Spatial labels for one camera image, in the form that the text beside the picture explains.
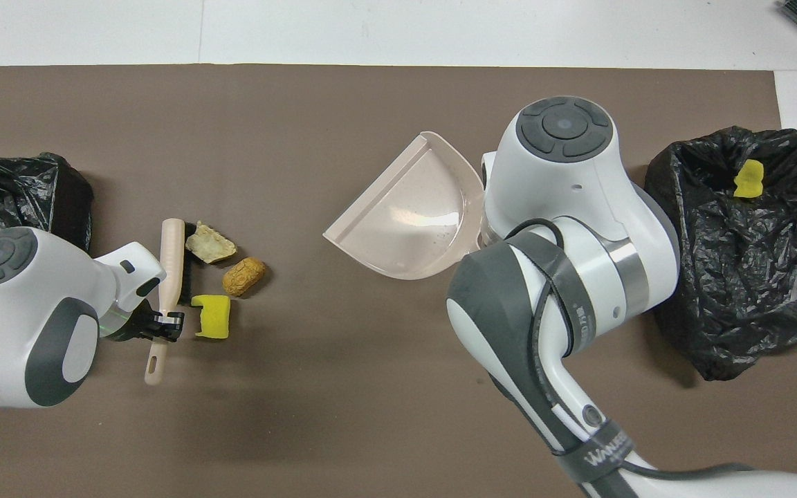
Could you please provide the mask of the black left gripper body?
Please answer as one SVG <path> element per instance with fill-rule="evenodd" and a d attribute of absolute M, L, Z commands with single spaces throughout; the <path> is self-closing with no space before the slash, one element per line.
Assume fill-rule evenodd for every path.
<path fill-rule="evenodd" d="M 125 342 L 132 338 L 154 340 L 161 337 L 163 324 L 158 321 L 160 317 L 161 313 L 154 310 L 151 305 L 140 304 L 120 328 L 120 341 Z"/>

